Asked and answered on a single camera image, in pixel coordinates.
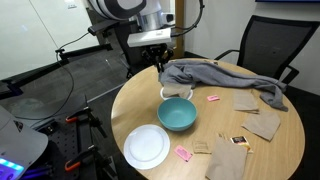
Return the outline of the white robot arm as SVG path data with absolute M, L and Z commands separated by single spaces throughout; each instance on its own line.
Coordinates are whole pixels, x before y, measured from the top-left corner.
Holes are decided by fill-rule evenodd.
M 126 44 L 130 48 L 145 47 L 146 58 L 164 70 L 167 59 L 163 54 L 172 40 L 172 29 L 168 27 L 167 14 L 162 11 L 159 0 L 88 0 L 91 7 L 103 18 L 131 23 L 134 18 L 140 32 L 130 32 Z

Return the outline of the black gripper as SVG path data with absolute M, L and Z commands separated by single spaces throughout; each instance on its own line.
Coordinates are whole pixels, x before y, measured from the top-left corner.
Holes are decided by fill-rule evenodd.
M 148 45 L 144 47 L 142 52 L 142 57 L 151 62 L 152 64 L 156 64 L 158 73 L 165 71 L 166 63 L 173 57 L 174 51 L 172 48 L 169 48 L 165 43 Z

